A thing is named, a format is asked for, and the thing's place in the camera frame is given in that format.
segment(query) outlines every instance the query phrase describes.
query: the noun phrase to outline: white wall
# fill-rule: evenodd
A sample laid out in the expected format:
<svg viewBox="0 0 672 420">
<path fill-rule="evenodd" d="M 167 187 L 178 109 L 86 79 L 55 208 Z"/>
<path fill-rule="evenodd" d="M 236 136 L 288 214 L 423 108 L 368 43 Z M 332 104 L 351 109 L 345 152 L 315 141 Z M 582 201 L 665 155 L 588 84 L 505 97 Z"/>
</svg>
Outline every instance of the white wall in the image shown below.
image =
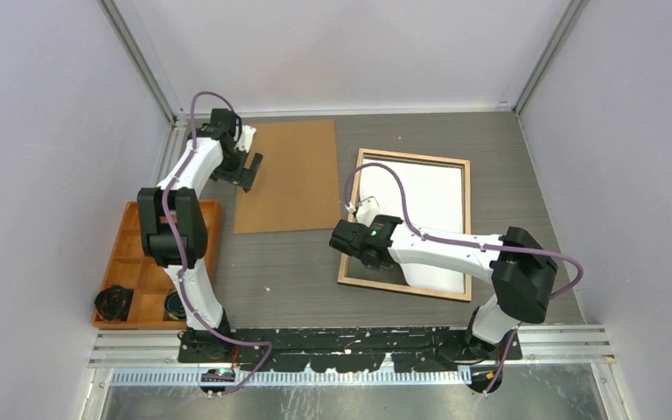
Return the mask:
<svg viewBox="0 0 672 420">
<path fill-rule="evenodd" d="M 511 107 L 568 1 L 117 3 L 175 109 L 257 112 Z"/>
<path fill-rule="evenodd" d="M 0 419 L 64 419 L 168 124 L 96 1 L 0 2 Z"/>
<path fill-rule="evenodd" d="M 672 1 L 590 2 L 521 120 L 587 318 L 672 418 Z"/>
</svg>

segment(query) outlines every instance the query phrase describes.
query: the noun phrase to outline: gray table surface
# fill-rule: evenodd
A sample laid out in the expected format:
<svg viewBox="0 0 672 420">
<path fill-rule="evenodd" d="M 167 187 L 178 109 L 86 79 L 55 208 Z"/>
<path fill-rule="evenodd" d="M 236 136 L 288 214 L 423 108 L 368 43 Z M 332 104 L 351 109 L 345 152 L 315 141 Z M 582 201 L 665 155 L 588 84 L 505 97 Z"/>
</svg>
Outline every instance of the gray table surface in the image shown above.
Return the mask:
<svg viewBox="0 0 672 420">
<path fill-rule="evenodd" d="M 303 119 L 257 118 L 246 123 Z M 545 249 L 558 250 L 514 114 L 346 115 L 333 119 L 339 182 L 356 166 L 359 148 L 468 159 L 472 232 L 503 234 L 508 226 L 518 226 Z M 328 247 L 330 230 L 233 234 L 235 188 L 208 182 L 201 197 L 219 200 L 223 206 L 213 287 L 233 328 L 466 326 L 475 307 L 493 294 L 491 285 L 477 279 L 472 283 L 471 303 L 339 285 L 340 254 Z M 556 288 L 568 282 L 561 267 Z M 549 304 L 546 322 L 582 323 L 572 293 Z"/>
</svg>

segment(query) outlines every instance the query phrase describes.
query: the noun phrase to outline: robotic arm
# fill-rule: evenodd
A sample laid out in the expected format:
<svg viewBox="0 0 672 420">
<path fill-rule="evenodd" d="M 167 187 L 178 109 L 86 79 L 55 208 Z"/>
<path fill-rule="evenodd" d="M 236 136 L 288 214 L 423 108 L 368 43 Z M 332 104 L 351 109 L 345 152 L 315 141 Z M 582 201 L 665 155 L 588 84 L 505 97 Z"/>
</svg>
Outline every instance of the robotic arm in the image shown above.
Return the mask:
<svg viewBox="0 0 672 420">
<path fill-rule="evenodd" d="M 140 219 L 140 231 L 143 252 L 152 256 L 156 264 L 174 283 L 185 312 L 192 314 L 191 307 L 210 326 L 223 331 L 229 330 L 222 305 L 214 295 L 205 267 L 207 252 L 207 228 L 202 217 L 198 198 L 208 179 L 223 179 L 248 191 L 253 185 L 256 172 L 263 156 L 256 153 L 249 168 L 244 165 L 249 156 L 256 129 L 242 126 L 240 118 L 228 109 L 213 109 L 210 123 L 202 126 L 197 133 L 197 150 L 193 151 L 193 142 L 186 144 L 184 155 L 177 162 L 171 174 L 155 188 L 143 188 L 137 195 L 137 209 Z M 192 154 L 192 159 L 175 177 L 179 168 Z M 176 178 L 169 192 L 169 207 L 177 216 L 178 231 L 182 237 L 188 268 L 181 275 L 181 255 L 172 231 L 161 220 L 163 190 Z M 187 316 L 186 323 L 192 333 L 190 337 L 206 335 L 209 332 L 194 316 Z"/>
<path fill-rule="evenodd" d="M 542 249 L 524 229 L 510 227 L 506 234 L 468 235 L 418 228 L 423 234 L 449 240 Z M 375 205 L 360 208 L 357 222 L 340 220 L 329 245 L 359 259 L 372 270 L 389 270 L 397 263 L 416 263 L 470 274 L 490 283 L 495 294 L 472 315 L 465 331 L 468 350 L 486 358 L 504 335 L 520 324 L 541 324 L 545 319 L 557 265 L 547 256 L 491 249 L 460 248 L 427 241 L 403 220 L 379 214 Z"/>
</svg>

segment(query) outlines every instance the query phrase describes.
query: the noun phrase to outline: brown cardboard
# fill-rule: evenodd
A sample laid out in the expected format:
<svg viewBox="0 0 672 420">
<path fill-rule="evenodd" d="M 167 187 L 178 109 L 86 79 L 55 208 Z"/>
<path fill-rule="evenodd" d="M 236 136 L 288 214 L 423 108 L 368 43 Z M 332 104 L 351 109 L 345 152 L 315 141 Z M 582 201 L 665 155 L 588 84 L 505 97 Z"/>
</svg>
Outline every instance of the brown cardboard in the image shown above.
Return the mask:
<svg viewBox="0 0 672 420">
<path fill-rule="evenodd" d="M 234 233 L 332 229 L 341 217 L 333 120 L 254 124 L 264 156 L 251 191 L 238 189 Z"/>
</svg>

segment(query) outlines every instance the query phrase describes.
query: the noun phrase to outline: floor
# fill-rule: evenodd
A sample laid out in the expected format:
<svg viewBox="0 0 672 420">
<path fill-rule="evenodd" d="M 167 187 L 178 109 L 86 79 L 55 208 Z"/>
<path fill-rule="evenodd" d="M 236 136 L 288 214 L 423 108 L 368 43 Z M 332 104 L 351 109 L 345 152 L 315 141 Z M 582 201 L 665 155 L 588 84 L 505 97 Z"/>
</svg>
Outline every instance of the floor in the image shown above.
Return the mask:
<svg viewBox="0 0 672 420">
<path fill-rule="evenodd" d="M 488 399 L 464 385 L 246 387 L 207 400 L 199 388 L 109 388 L 102 419 L 606 419 L 590 365 L 509 365 Z"/>
<path fill-rule="evenodd" d="M 249 119 L 247 124 L 296 121 Z M 527 229 L 558 250 L 529 154 L 510 112 L 336 116 L 339 180 L 356 166 L 359 148 L 405 151 L 471 162 L 472 232 Z M 223 231 L 213 280 L 233 328 L 327 326 L 466 326 L 493 294 L 474 280 L 472 302 L 459 303 L 336 284 L 340 254 L 330 230 L 233 234 L 235 188 L 209 182 L 203 199 L 223 206 Z M 569 282 L 558 271 L 556 288 Z M 547 323 L 581 324 L 572 293 L 549 304 Z"/>
</svg>

